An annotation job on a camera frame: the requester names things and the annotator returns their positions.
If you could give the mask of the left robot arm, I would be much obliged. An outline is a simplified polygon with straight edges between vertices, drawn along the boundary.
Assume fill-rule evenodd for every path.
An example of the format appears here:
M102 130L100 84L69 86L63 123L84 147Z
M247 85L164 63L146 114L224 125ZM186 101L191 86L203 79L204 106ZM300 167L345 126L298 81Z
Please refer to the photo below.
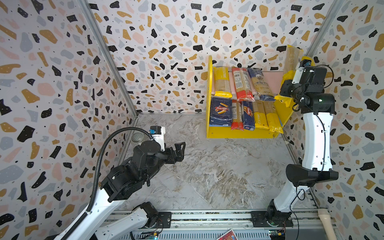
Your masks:
M184 159L186 144L162 149L156 141L146 141L134 147L133 156L124 164L111 169L90 203L74 222L49 240L117 240L143 227L152 227L159 212L146 202L135 208L128 216L104 226L110 214L151 179L165 164L175 164Z

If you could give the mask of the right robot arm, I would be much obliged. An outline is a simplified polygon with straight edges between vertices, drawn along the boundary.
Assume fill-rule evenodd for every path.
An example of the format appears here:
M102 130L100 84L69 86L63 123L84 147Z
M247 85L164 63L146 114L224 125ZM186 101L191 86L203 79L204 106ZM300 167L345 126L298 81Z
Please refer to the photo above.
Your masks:
M296 70L292 80L285 80L279 95L293 100L293 110L301 112L305 123L305 153L300 165L286 167L287 181L279 195L271 200L265 219L273 227L287 223L297 201L317 183L335 181L330 157L330 131L335 112L335 97L324 93L325 78L331 67L306 66Z

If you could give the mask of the blue Barilla spaghetti box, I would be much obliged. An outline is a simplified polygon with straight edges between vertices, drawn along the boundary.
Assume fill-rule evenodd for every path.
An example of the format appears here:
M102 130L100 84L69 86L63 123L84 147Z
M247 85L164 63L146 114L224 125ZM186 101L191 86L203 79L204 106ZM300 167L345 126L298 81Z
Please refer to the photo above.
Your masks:
M254 131L255 130L255 118L253 103L243 101L242 102L242 120L244 130Z

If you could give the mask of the red spaghetti bag with barcode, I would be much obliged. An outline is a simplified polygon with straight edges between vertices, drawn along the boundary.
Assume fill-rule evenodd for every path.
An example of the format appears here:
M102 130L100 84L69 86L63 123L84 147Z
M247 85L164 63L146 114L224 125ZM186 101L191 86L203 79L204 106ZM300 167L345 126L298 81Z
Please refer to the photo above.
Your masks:
M254 102L248 71L244 68L232 68L234 83L236 87L237 101Z

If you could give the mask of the blue Barilla rigatoni box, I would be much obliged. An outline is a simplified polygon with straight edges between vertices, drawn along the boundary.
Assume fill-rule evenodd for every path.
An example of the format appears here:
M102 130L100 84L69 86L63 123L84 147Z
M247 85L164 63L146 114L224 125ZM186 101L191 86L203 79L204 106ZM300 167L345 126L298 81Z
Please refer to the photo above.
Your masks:
M210 126L230 127L232 124L232 100L213 97L210 107Z

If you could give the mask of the yellow Pastatime spaghetti bag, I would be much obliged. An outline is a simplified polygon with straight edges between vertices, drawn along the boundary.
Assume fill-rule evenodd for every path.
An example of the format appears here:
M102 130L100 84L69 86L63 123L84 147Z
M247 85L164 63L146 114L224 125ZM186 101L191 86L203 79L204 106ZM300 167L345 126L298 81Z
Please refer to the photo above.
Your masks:
M214 68L214 87L215 87L215 97L231 99L231 84L229 71L227 67Z
M270 128L268 126L263 101L254 101L253 110L254 110L255 128L262 129L262 130L269 130Z

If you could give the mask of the dark blue Ankara spaghetti bag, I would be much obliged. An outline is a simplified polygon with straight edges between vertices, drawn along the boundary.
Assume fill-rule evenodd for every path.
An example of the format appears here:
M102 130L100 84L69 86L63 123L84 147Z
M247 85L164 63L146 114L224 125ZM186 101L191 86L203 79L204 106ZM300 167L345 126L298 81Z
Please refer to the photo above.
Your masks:
M261 101L275 101L275 95L272 93L269 84L261 69L247 69L255 91Z

